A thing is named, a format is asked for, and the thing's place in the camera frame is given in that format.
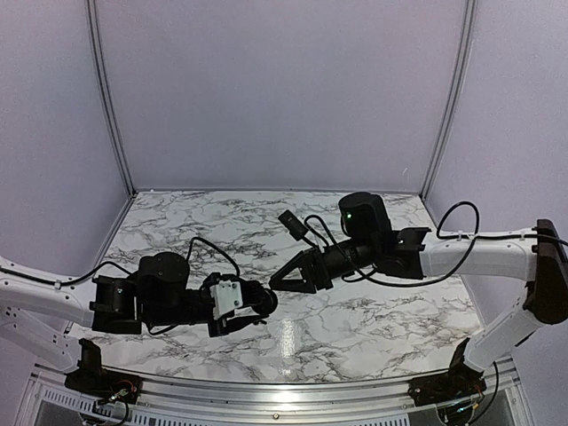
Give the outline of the black round puck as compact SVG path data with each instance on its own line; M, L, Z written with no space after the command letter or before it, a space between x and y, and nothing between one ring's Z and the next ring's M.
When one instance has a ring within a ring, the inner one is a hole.
M278 307L278 297L270 289L264 289L261 301L253 307L253 311L262 316L270 316Z

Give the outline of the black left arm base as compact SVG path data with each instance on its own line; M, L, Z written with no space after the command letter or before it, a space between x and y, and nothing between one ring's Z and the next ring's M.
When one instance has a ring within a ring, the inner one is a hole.
M141 391L141 377L103 368L101 350L92 341L82 338L79 345L80 356L76 368L66 374L65 387L97 397L104 403L118 400L135 404Z

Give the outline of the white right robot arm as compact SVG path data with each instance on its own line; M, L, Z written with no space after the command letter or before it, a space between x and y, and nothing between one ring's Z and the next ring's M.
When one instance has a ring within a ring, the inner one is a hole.
M427 287L454 275L525 283L520 298L455 350L439 380L449 398L461 396L495 360L538 329L567 320L567 244L547 219L503 233L395 230L377 194L351 193L338 207L346 240L299 252L270 278L271 289L315 294L353 273L388 288Z

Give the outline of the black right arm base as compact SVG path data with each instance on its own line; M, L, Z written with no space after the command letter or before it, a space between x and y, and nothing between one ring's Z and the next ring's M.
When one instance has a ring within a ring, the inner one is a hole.
M449 368L444 373L419 376L408 382L407 394L416 406L465 398L486 390L483 372L465 364L468 343L469 338L466 338L456 347Z

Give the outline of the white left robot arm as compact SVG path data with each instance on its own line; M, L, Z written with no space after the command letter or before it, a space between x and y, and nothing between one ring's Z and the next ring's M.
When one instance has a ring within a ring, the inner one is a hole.
M277 296L256 280L214 272L197 289L187 286L189 264L179 254L144 256L138 269L109 277L58 275L1 260L1 298L26 311L68 320L93 331L139 335L205 324L211 337L264 322Z

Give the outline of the aluminium front rail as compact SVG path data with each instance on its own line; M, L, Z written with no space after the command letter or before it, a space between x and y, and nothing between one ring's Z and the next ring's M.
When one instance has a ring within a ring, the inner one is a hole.
M475 396L417 406L410 377L337 383L231 383L139 374L127 409L95 408L93 396L69 390L64 376L36 364L16 416L18 425L447 425Z

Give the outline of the right aluminium corner post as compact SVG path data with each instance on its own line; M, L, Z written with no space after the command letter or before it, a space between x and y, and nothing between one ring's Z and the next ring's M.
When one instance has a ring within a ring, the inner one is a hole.
M461 20L461 32L458 39L457 53L455 56L450 87L446 97L446 104L438 126L438 132L431 153L430 162L428 164L424 180L422 181L420 197L423 202L426 202L432 193L443 156L449 143L454 124L454 117L467 75L471 45L477 20L477 9L477 0L467 0L464 4Z

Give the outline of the aluminium corner post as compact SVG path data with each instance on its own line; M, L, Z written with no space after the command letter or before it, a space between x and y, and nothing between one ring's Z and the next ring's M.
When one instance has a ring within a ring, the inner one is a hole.
M422 181L420 197L423 202L426 202L432 193L443 156L449 143L454 124L454 117L467 75L471 45L477 20L477 9L477 0L467 0L464 4L461 20L461 32L458 39L457 53L455 56L450 87L446 97L446 104L438 126L438 132L431 153L430 162L428 164L424 180Z
M122 141L119 122L114 110L114 102L107 75L106 59L100 31L99 8L97 6L97 2L93 0L86 0L85 8L87 25L90 33L91 56L94 61L95 76L99 87L103 115L105 116L106 126L111 140L117 168L121 176L122 185L126 194L128 194L130 198L134 198L137 194L137 190L134 186L130 173L130 167Z

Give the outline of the left aluminium corner post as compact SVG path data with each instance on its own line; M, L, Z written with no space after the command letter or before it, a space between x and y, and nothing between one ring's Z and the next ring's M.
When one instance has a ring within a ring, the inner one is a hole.
M122 141L119 122L114 110L114 102L107 75L106 59L100 31L99 8L97 6L97 2L93 0L86 0L85 8L87 25L90 33L91 56L94 61L95 76L99 87L103 115L105 116L106 126L111 140L117 168L121 176L122 185L126 194L128 194L130 198L134 198L137 194L137 190L134 186L130 173L130 167Z

